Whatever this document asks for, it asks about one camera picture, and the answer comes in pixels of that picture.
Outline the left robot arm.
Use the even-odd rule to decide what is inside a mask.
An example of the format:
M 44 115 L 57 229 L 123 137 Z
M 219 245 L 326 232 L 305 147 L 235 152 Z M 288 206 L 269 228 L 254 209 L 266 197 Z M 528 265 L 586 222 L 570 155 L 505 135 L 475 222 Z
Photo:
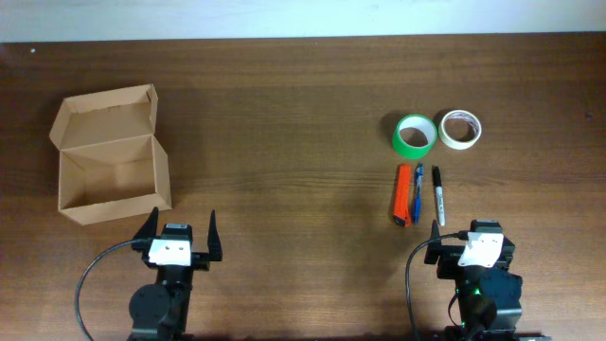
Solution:
M 148 268 L 156 270 L 152 284 L 140 287 L 129 303 L 133 326 L 131 340 L 193 340 L 186 332 L 193 275 L 208 271 L 223 259 L 216 215 L 209 218 L 207 250 L 194 252 L 193 228 L 189 224 L 165 224 L 157 231 L 159 209 L 154 208 L 133 238 L 133 250 Z

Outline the black permanent marker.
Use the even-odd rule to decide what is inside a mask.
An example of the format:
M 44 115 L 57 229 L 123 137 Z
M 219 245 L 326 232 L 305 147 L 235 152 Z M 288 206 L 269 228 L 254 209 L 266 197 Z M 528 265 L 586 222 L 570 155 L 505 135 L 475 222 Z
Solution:
M 437 200 L 437 217 L 438 222 L 441 226 L 446 224 L 445 206 L 443 188 L 441 182 L 441 174 L 438 166 L 432 167 L 432 180 L 435 189 L 435 195 Z

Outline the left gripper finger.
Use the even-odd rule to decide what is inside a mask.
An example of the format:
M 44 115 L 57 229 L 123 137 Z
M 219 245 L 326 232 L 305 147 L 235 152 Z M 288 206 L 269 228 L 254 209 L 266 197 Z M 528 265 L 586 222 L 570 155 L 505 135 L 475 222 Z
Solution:
M 138 229 L 133 237 L 132 250 L 146 251 L 151 247 L 156 237 L 159 209 L 154 207 L 146 222 Z
M 209 262 L 218 262 L 223 260 L 223 248 L 217 228 L 215 210 L 212 210 L 210 214 L 209 228 L 207 233 L 207 249 L 207 259 Z

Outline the orange utility knife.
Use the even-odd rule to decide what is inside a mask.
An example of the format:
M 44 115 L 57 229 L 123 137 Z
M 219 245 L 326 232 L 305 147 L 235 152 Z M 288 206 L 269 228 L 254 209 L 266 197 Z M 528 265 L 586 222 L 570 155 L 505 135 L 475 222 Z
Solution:
M 409 165 L 399 165 L 396 181 L 396 191 L 393 207 L 393 216 L 396 224 L 409 226 L 411 224 L 411 215 L 409 213 L 408 196 L 411 180 L 411 167 Z

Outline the cream masking tape roll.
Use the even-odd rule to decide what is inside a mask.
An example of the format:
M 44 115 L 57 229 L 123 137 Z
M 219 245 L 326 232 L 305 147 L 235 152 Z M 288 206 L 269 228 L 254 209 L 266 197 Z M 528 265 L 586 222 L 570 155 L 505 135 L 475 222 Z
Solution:
M 460 140 L 450 136 L 446 129 L 446 123 L 450 120 L 465 121 L 472 129 L 472 138 L 469 140 Z M 478 117 L 469 111 L 460 109 L 448 112 L 440 121 L 437 131 L 439 138 L 446 146 L 459 151 L 471 148 L 483 133 L 482 124 Z

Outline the blue ballpoint pen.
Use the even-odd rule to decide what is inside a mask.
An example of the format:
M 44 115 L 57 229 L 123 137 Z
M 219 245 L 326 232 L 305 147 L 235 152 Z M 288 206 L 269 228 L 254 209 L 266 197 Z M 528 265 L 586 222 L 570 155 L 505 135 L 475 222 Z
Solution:
M 424 176 L 424 166 L 419 163 L 415 171 L 415 199 L 413 206 L 413 223 L 417 224 L 420 218 L 422 203 L 422 182 Z

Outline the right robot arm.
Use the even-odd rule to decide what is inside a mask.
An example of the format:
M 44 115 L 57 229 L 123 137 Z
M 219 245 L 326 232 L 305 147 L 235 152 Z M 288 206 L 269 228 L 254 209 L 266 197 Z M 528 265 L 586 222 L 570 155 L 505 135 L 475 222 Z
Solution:
M 458 305 L 461 321 L 444 329 L 441 340 L 513 340 L 522 316 L 523 280 L 511 274 L 515 244 L 494 220 L 473 220 L 454 236 L 463 245 L 446 245 L 438 223 L 432 223 L 424 257 L 437 267 L 439 279 L 454 282 L 450 306 Z

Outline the green tape roll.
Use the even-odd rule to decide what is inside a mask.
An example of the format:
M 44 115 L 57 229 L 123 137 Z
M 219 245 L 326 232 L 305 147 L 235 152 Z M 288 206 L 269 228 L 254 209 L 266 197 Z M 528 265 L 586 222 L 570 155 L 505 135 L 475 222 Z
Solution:
M 412 128 L 421 132 L 427 141 L 425 145 L 413 146 L 404 141 L 401 131 Z M 408 115 L 403 117 L 396 125 L 392 136 L 392 147 L 402 157 L 407 159 L 421 159 L 434 146 L 437 140 L 437 127 L 434 122 L 426 116 Z

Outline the brown cardboard box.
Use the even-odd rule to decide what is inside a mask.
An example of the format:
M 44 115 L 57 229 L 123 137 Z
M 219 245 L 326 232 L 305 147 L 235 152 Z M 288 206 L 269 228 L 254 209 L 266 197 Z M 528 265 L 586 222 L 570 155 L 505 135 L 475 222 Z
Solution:
M 60 154 L 62 215 L 87 225 L 172 208 L 157 107 L 151 84 L 62 100 L 49 133 Z

